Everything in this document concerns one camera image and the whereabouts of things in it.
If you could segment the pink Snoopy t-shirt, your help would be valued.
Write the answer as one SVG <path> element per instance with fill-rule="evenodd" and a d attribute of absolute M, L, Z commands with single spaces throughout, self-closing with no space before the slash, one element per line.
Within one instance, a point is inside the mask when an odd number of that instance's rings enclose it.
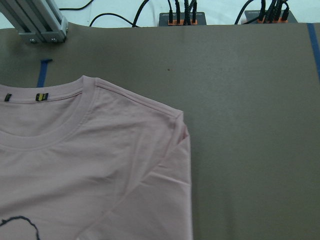
<path fill-rule="evenodd" d="M 100 78 L 0 87 L 3 240 L 191 240 L 184 114 Z"/>

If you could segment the left black USB hub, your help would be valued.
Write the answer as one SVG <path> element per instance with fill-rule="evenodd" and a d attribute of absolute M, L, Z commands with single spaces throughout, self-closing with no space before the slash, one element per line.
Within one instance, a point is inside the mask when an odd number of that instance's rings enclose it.
<path fill-rule="evenodd" d="M 207 25 L 206 16 L 204 12 L 197 12 L 193 14 L 192 12 L 189 14 L 190 23 L 193 26 L 205 26 Z M 185 13 L 181 12 L 179 16 L 180 22 L 178 22 L 177 14 L 175 12 L 172 13 L 172 17 L 170 18 L 169 12 L 162 12 L 159 14 L 159 27 L 170 27 L 170 26 L 183 26 L 185 20 Z"/>

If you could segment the aluminium frame post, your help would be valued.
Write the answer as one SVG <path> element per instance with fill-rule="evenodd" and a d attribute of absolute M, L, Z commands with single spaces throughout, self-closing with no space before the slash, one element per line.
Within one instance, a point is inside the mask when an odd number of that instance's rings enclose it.
<path fill-rule="evenodd" d="M 69 22 L 53 0 L 2 0 L 0 12 L 26 43 L 63 43 L 67 38 Z"/>

